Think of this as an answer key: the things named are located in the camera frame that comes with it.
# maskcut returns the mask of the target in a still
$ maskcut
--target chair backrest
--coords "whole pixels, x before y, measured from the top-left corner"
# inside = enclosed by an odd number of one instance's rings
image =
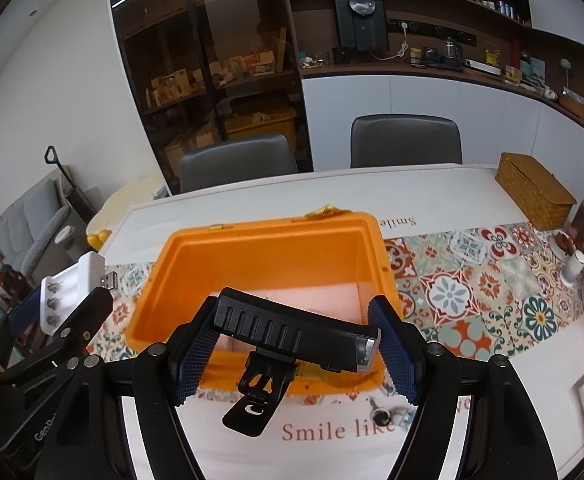
[[[283,134],[224,140],[186,153],[179,163],[182,193],[297,172],[294,154]]]
[[[380,114],[352,123],[350,167],[462,164],[454,121],[425,115]]]

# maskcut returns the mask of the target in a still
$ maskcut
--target screw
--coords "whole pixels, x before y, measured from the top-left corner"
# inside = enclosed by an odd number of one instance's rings
[[[380,408],[374,402],[374,399],[370,397],[370,405],[372,406],[372,412],[370,413],[370,418],[380,428],[389,426],[392,422],[392,413],[387,408]]]
[[[85,358],[85,361],[83,361],[83,364],[86,368],[93,368],[99,364],[99,356],[96,354],[88,355],[88,357]]]
[[[157,356],[165,352],[165,345],[163,343],[153,343],[150,348],[147,349],[150,355]]]
[[[445,348],[441,343],[428,343],[428,353],[435,356],[440,356],[445,353]]]
[[[492,358],[492,360],[494,361],[494,364],[496,364],[497,366],[499,366],[501,368],[505,368],[508,365],[508,363],[510,362],[508,360],[508,358],[502,354],[495,354],[494,357]]]
[[[58,282],[58,283],[48,283],[48,290],[52,293],[52,294],[56,294],[56,292],[61,288],[61,283],[63,282]]]

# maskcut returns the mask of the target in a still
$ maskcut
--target cardboard box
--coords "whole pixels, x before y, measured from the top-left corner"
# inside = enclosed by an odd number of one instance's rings
[[[218,61],[213,61],[210,63],[210,73],[212,75],[223,75],[223,69],[221,68],[221,64]]]
[[[174,76],[174,80],[179,87],[181,96],[185,97],[186,95],[190,95],[190,91],[192,89],[190,88],[190,78],[188,78],[188,71],[185,69],[177,70],[172,75]]]
[[[203,72],[201,72],[200,68],[197,68],[194,72],[192,72],[192,76],[194,77],[194,81],[197,82],[197,86],[204,86]]]

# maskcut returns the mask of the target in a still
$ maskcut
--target cushion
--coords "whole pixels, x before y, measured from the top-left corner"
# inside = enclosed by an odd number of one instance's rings
[[[20,270],[21,274],[26,278],[29,278],[32,272],[34,272],[34,268],[37,266],[38,261],[41,259],[43,251],[46,250],[46,247],[54,237],[54,234],[61,228],[63,222],[67,220],[69,215],[69,205],[64,205],[59,209],[45,226],[40,236],[34,240],[32,247],[25,254],[25,257],[19,261],[19,266],[16,267],[13,265],[13,267]]]
[[[0,221],[0,251],[5,257],[14,254],[12,242],[10,241],[10,227],[8,225],[7,217],[3,217]]]
[[[8,228],[10,231],[10,242],[15,253],[27,251],[34,243],[34,238],[30,234],[28,221],[23,212],[23,204],[15,204],[15,207],[7,216]]]
[[[48,222],[59,210],[58,197],[53,180],[45,180],[40,187],[23,200],[23,213],[28,221],[33,240],[41,238]]]

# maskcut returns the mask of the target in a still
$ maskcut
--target glass door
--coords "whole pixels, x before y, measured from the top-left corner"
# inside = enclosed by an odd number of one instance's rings
[[[192,149],[284,134],[311,171],[285,0],[111,0],[130,87],[173,193]]]

